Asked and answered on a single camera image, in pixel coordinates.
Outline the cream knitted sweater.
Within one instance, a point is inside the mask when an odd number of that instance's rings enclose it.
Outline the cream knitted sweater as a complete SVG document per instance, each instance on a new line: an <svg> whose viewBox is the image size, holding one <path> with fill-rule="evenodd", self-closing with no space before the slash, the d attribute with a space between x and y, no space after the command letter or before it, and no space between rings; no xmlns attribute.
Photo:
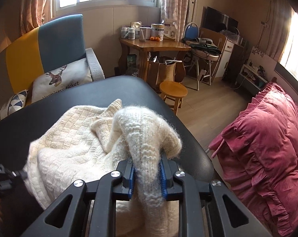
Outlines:
<svg viewBox="0 0 298 237"><path fill-rule="evenodd" d="M25 185L46 209L77 179L92 182L132 158L135 190L116 203L117 236L176 236L178 202L162 197L160 152L168 158L182 149L178 133L158 114L113 101L106 108L74 106L30 144Z"/></svg>

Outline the blue folding chair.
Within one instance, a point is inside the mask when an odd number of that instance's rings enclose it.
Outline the blue folding chair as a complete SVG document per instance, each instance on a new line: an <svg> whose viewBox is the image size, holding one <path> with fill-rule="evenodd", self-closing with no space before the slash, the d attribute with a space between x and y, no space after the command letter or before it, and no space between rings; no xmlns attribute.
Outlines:
<svg viewBox="0 0 298 237"><path fill-rule="evenodd" d="M199 37L199 27L196 23L190 22L185 26L183 39L196 39Z"/></svg>

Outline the pink ruffled quilt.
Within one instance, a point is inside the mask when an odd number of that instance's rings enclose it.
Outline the pink ruffled quilt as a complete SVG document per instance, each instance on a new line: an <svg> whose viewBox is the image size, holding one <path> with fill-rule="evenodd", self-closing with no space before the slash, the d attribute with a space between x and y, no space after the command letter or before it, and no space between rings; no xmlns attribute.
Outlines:
<svg viewBox="0 0 298 237"><path fill-rule="evenodd" d="M279 236L298 227L298 104L270 82L209 144L223 179Z"/></svg>

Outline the blue white triangle cushion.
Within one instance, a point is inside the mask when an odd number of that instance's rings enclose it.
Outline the blue white triangle cushion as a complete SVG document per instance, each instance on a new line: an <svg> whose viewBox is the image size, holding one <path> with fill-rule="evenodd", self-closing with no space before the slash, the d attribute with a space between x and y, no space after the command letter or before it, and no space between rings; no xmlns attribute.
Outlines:
<svg viewBox="0 0 298 237"><path fill-rule="evenodd" d="M27 100L28 90L25 89L17 94L14 94L9 100L0 106L0 121L16 111L22 109Z"/></svg>

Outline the round wooden stool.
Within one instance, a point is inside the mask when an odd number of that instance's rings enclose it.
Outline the round wooden stool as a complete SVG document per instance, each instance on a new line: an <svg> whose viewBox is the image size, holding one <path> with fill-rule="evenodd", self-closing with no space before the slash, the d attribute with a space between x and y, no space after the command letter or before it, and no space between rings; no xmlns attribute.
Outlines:
<svg viewBox="0 0 298 237"><path fill-rule="evenodd" d="M177 115L177 111L183 103L183 98L188 94L187 88L178 82L164 81L160 83L159 89L161 99L174 101L174 105L171 108L174 114Z"/></svg>

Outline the white deer print cushion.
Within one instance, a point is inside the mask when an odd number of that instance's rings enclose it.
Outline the white deer print cushion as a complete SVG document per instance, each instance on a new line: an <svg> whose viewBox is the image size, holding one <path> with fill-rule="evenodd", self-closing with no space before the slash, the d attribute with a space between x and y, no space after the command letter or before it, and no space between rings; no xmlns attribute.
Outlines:
<svg viewBox="0 0 298 237"><path fill-rule="evenodd" d="M32 103L89 82L92 82L92 76L86 58L63 65L34 80Z"/></svg>

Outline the white low shelf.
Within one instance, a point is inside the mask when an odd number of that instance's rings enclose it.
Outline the white low shelf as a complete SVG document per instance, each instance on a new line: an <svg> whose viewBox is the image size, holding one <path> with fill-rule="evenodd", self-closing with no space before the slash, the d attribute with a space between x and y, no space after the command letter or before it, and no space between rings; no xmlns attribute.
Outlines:
<svg viewBox="0 0 298 237"><path fill-rule="evenodd" d="M252 66L244 64L237 75L235 84L237 88L243 87L253 96L256 96L267 85L268 81L259 75Z"/></svg>

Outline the brown paper bag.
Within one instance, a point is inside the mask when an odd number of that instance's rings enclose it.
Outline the brown paper bag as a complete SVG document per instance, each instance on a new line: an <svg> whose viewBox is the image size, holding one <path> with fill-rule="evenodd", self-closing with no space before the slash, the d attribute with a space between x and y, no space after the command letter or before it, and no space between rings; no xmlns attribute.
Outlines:
<svg viewBox="0 0 298 237"><path fill-rule="evenodd" d="M147 83L155 90L159 90L159 86L164 81L175 80L176 65L181 60L172 59L167 56L155 57L155 60L148 62Z"/></svg>

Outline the white metal stool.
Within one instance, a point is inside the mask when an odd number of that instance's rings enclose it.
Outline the white metal stool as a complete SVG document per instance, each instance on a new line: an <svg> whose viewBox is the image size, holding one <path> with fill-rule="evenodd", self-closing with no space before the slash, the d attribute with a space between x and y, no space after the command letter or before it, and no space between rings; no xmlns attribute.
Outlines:
<svg viewBox="0 0 298 237"><path fill-rule="evenodd" d="M217 67L217 64L220 60L220 55L213 55L207 51L191 49L192 59L190 65L185 65L186 72L188 73L194 67L196 69L196 87L194 90L199 91L200 82L204 82L209 86L212 84L213 70L212 65ZM202 60L208 66L208 69L200 69L199 61Z"/></svg>

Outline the wooden side table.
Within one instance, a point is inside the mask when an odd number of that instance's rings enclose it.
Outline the wooden side table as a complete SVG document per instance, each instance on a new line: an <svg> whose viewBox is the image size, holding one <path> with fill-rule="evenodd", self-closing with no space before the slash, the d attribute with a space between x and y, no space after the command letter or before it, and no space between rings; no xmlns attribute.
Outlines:
<svg viewBox="0 0 298 237"><path fill-rule="evenodd" d="M122 47L122 54L118 60L118 69L115 70L115 75L124 75L127 70L127 56L130 54L130 49L135 49L139 52L139 73L138 77L147 81L149 69L149 56L158 55L159 52L176 51L176 60L183 60L185 54L191 50L191 47L182 43L170 40L165 41L140 41L128 40L119 38Z"/></svg>

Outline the orange tangerines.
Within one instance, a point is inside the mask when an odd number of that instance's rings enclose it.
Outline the orange tangerines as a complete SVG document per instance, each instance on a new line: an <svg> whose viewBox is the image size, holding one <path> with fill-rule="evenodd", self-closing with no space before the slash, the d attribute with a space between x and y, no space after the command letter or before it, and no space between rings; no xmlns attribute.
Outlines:
<svg viewBox="0 0 298 237"><path fill-rule="evenodd" d="M151 36L150 37L150 40L151 41L156 41L156 42L160 42L160 38L157 36L157 37L153 37L153 36Z"/></svg>

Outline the large milk powder tin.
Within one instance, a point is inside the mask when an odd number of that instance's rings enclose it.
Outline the large milk powder tin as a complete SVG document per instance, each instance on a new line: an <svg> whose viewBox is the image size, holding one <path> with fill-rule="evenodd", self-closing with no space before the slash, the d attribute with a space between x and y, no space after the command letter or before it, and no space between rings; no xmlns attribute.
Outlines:
<svg viewBox="0 0 298 237"><path fill-rule="evenodd" d="M163 24L151 24L150 36L159 37L160 42L163 41L165 26Z"/></svg>

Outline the orange left curtain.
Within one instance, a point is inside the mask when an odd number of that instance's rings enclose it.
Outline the orange left curtain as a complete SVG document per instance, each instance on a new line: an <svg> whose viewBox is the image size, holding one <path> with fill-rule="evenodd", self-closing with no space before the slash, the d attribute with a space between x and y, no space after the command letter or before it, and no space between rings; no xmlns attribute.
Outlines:
<svg viewBox="0 0 298 237"><path fill-rule="evenodd" d="M46 2L47 0L22 0L19 14L20 36L43 25Z"/></svg>

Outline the black television screen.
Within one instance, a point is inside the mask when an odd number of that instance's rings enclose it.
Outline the black television screen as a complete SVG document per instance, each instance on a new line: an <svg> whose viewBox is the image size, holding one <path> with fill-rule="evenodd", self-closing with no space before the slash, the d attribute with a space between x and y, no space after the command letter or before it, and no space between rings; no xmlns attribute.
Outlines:
<svg viewBox="0 0 298 237"><path fill-rule="evenodd" d="M238 33L237 20L211 7L207 7L206 9L204 19L202 20L202 27L215 32L228 30L233 33Z"/></svg>

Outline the white medicine bottle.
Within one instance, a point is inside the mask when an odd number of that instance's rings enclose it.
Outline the white medicine bottle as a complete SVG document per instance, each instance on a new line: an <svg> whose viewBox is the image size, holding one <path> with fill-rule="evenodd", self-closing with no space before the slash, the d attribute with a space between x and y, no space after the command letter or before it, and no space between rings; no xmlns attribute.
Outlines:
<svg viewBox="0 0 298 237"><path fill-rule="evenodd" d="M128 39L129 40L134 40L135 39L135 29L130 27L128 29Z"/></svg>

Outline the pink patterned curtain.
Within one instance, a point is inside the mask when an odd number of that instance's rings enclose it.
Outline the pink patterned curtain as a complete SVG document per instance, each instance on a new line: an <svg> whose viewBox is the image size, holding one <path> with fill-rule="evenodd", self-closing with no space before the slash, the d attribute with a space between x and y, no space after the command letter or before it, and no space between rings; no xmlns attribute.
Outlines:
<svg viewBox="0 0 298 237"><path fill-rule="evenodd" d="M190 0L161 0L161 19L170 19L177 22L176 40L181 41L189 17Z"/></svg>

